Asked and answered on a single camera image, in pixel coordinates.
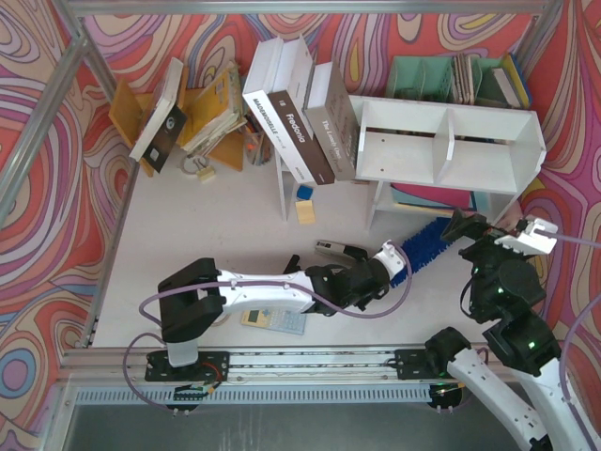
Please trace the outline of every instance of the colorful swirl wallpaper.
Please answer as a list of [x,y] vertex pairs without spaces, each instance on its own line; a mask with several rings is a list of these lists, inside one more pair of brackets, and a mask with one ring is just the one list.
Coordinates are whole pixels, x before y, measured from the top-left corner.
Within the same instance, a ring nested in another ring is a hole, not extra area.
[[[117,78],[152,90],[171,56],[202,86],[234,58],[246,71],[256,44],[303,34],[317,61],[344,68],[349,91],[381,95],[396,54],[467,51],[496,57],[519,44],[528,15],[301,14],[96,16],[85,26]],[[68,38],[42,0],[0,0],[0,167],[8,159]],[[569,234],[599,241],[601,2],[566,1],[557,31],[528,67],[549,154],[523,208]],[[4,228],[0,230],[0,449],[35,449],[59,359],[79,339],[131,171],[108,104],[82,66]],[[601,290],[601,253],[559,245],[537,261],[543,314],[563,337]],[[578,387],[601,397],[600,321],[574,346]],[[587,406],[597,425],[601,406]]]

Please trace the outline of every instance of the book spine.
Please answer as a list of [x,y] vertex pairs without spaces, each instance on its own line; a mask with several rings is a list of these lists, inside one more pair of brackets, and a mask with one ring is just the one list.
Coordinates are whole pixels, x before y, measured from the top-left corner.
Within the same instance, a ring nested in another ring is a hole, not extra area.
[[314,181],[311,171],[298,153],[292,139],[285,130],[265,91],[244,94],[244,100],[254,114],[265,135],[278,151],[282,160],[298,183]]
[[318,185],[334,183],[334,173],[326,156],[319,143],[307,132],[302,123],[301,113],[294,106],[288,92],[271,92],[268,97],[276,114],[284,123],[285,130],[296,146],[297,152],[309,167],[316,183]]
[[346,153],[343,149],[343,140],[332,126],[332,121],[326,108],[323,106],[312,108],[311,110],[307,110],[306,114],[336,179],[355,179],[355,168],[352,162],[346,158]]

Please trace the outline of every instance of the red wire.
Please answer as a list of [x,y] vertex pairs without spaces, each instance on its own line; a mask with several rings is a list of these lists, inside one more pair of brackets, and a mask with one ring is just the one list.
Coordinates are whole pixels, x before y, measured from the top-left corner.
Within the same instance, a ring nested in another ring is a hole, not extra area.
[[215,366],[214,364],[210,364],[209,362],[203,362],[200,365],[201,366],[208,366],[209,368],[211,368],[217,374],[217,381],[221,381],[222,380],[222,373],[221,373],[221,371],[219,369],[217,369],[217,366]]

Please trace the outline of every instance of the calculator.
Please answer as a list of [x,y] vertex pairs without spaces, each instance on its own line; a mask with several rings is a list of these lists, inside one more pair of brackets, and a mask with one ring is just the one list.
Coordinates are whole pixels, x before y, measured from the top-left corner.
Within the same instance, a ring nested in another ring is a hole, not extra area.
[[279,309],[250,310],[242,314],[242,324],[285,334],[304,334],[307,316]]

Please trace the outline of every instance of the white table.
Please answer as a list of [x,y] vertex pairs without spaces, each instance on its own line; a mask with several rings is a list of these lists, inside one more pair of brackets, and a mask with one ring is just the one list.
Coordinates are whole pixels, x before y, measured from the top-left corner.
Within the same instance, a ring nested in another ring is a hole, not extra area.
[[[159,328],[138,314],[139,303],[156,293],[164,278],[200,257],[214,257],[218,268],[247,273],[281,273],[292,254],[300,264],[331,262],[314,252],[318,239],[359,245],[375,252],[387,239],[403,241],[431,217],[381,213],[365,229],[369,186],[335,183],[315,189],[316,224],[299,225],[296,212],[282,219],[274,162],[246,164],[242,173],[215,165],[217,176],[205,183],[177,168],[183,153],[169,158],[159,175],[140,171],[127,212],[116,260],[93,342],[95,348],[125,347],[142,332]],[[383,319],[311,315],[297,336],[242,326],[241,313],[212,327],[199,340],[203,347],[312,347],[423,344],[432,334],[454,326],[471,342],[483,342],[478,325],[459,310],[461,288],[470,264],[457,255],[469,241],[422,269],[405,304]],[[369,313],[392,305],[404,285],[368,306]],[[148,311],[159,315],[159,303]],[[140,347],[155,347],[152,339]]]

